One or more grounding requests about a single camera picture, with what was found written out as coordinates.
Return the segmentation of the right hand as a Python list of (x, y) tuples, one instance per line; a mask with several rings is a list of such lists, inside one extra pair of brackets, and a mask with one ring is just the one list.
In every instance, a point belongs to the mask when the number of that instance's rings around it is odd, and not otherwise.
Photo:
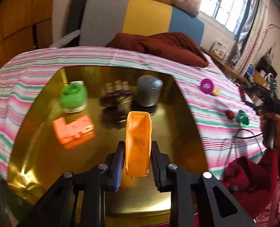
[(278, 150), (278, 154), (280, 155), (280, 116), (275, 113), (264, 113), (263, 111), (259, 111), (260, 119), (261, 119), (261, 130), (265, 133), (266, 126), (268, 121), (275, 122), (276, 132), (274, 138), (274, 148)]

